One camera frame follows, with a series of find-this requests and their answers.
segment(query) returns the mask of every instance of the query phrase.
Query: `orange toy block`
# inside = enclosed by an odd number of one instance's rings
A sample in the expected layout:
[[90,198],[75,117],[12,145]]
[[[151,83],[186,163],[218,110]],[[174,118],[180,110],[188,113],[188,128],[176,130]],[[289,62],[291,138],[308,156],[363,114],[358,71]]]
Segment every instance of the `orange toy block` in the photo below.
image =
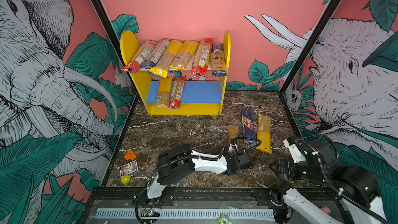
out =
[[132,151],[126,152],[125,159],[128,161],[131,159],[132,161],[137,157],[137,155],[134,154]]

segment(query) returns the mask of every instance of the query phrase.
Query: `blue shelf board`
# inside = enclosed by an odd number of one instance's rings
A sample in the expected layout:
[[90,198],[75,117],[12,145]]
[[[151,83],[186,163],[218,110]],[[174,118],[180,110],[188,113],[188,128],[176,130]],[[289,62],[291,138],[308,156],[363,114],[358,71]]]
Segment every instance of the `blue shelf board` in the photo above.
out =
[[[158,97],[159,81],[152,81],[147,95],[147,104],[155,104]],[[182,104],[220,104],[220,82],[187,81],[182,94]]]

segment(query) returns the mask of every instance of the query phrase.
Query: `elephant ear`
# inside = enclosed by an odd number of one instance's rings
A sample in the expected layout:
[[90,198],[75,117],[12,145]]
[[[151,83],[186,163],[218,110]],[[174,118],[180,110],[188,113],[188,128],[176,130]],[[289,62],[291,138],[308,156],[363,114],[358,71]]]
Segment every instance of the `elephant ear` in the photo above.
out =
[[398,32],[383,42],[371,55],[362,63],[362,67],[373,64],[398,72]]
[[63,57],[69,45],[73,11],[69,0],[22,0],[49,48]]

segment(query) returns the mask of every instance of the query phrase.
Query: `shelf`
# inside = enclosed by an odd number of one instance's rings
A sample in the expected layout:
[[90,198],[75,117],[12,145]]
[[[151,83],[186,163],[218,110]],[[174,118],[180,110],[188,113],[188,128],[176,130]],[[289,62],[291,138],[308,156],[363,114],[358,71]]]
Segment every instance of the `shelf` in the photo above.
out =
[[[158,90],[159,81],[153,81],[145,103],[156,104]],[[181,104],[220,104],[221,102],[220,82],[185,82]]]
[[[231,57],[231,34],[224,34],[224,52],[227,71]],[[120,38],[120,51],[123,61],[129,64],[139,44],[134,33],[127,30]],[[156,108],[159,81],[152,81],[149,69],[141,69],[136,74],[129,73],[137,92],[149,115],[221,115],[227,77],[218,77],[217,81],[187,81],[179,109]]]

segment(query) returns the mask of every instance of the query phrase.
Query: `red pasta package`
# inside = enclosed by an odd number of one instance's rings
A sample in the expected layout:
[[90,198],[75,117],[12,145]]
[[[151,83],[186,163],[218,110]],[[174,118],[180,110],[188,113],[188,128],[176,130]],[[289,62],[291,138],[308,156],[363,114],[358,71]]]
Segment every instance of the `red pasta package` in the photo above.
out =
[[184,92],[185,77],[173,79],[172,93],[170,94],[169,109],[178,109],[181,105],[182,93]]
[[199,47],[195,53],[192,64],[192,77],[205,76],[209,67],[209,57],[211,47],[213,46],[213,38],[207,38],[199,43]]
[[149,56],[149,54],[152,52],[157,44],[158,42],[156,41],[145,39],[144,43],[141,44],[138,51],[132,57],[131,62],[122,67],[122,70],[130,72],[132,74],[136,74],[141,68],[141,63]]

